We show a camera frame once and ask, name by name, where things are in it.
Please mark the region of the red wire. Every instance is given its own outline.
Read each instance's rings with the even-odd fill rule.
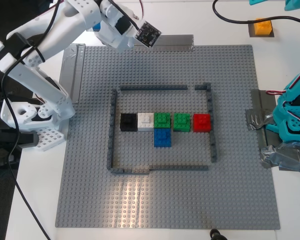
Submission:
[[[286,92],[286,90],[267,90],[265,91],[268,95],[282,95]]]
[[[142,10],[142,18],[144,18],[144,15],[145,15],[145,13],[144,13],[144,4],[143,4],[142,0],[139,0],[139,2],[140,2],[140,5],[141,5],[141,10]]]
[[[300,80],[300,75],[293,81],[293,83],[290,85],[289,89],[292,89],[294,85]]]

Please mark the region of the gray lego baseplate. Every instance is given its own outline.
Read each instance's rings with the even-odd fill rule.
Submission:
[[[200,106],[193,99],[186,104],[177,102],[176,95],[169,96],[165,90],[143,92],[142,96],[133,91],[132,95],[121,92],[121,85],[187,85],[187,91],[204,95],[194,90],[195,85],[204,83],[211,83],[213,91],[214,137],[208,139],[203,134],[203,141],[215,142],[217,150],[217,161],[208,171],[180,171],[176,164],[170,164],[169,171],[160,170],[160,162],[158,170],[149,174],[142,174],[147,169],[135,169],[134,174],[112,174],[107,169],[109,129],[118,121],[112,111],[137,113],[159,92],[164,102],[154,101],[153,108],[169,106],[171,113],[181,109],[185,113],[209,111],[209,104]],[[250,90],[257,88],[250,45],[196,46],[194,51],[183,52],[131,49],[121,53],[107,47],[86,47],[79,103],[69,121],[55,226],[279,229],[272,173],[261,166],[257,133],[246,126],[245,111],[252,108]],[[111,108],[112,89],[117,90],[116,109]],[[113,133],[114,154],[118,154],[116,143],[121,139],[124,146],[125,140],[118,131]],[[121,147],[123,155],[135,159],[128,159],[128,164],[141,164],[141,152],[162,159],[159,155],[163,153],[152,152],[152,141],[150,146],[145,143],[137,143],[131,152]],[[189,163],[198,154],[189,150],[183,161]]]

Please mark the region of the teal robotic arm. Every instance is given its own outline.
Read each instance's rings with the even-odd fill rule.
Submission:
[[[266,129],[278,133],[284,142],[300,142],[300,74],[283,91],[267,91],[270,95],[280,95],[273,110],[275,124]]]

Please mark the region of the table surface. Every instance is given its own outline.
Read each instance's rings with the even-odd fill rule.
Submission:
[[[137,15],[138,3],[124,4]],[[248,2],[219,2],[218,11],[228,18],[252,20],[290,15],[300,18],[300,10],[284,11],[283,1],[254,6]],[[218,19],[211,2],[147,2],[145,19],[165,35],[193,34],[195,45],[253,46],[259,89],[281,90],[300,73],[300,24],[289,20],[272,22],[274,38],[250,38],[247,25],[230,24]],[[84,32],[74,43],[101,46],[93,32]],[[63,52],[40,67],[59,79]],[[67,124],[62,130],[67,133]],[[66,143],[46,152],[22,151],[17,180],[28,202],[52,240],[120,239],[200,239],[209,240],[209,230],[130,229],[130,228],[55,228],[58,197]],[[280,230],[220,230],[229,240],[300,239],[300,173],[272,169]],[[7,240],[44,240],[45,237],[17,190],[11,206]]]

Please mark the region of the robotic arm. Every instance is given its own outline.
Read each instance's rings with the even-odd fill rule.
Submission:
[[[161,32],[149,23],[139,20],[134,13],[121,6],[121,9],[141,26],[136,29],[109,0],[65,0],[59,6],[50,32],[37,50],[31,52],[10,73],[9,77],[43,98],[43,105],[28,102],[11,102],[21,131],[41,128],[58,129],[63,120],[75,114],[72,101],[64,88],[42,72],[38,65],[65,49],[82,32],[100,23],[96,36],[101,42],[116,49],[132,48],[135,40],[140,40],[151,48]],[[28,39],[42,34],[49,25],[54,9],[20,26],[7,36],[5,43],[0,41],[0,71],[5,73],[17,59],[31,48]],[[0,117],[10,127],[15,127],[12,116],[4,102]]]

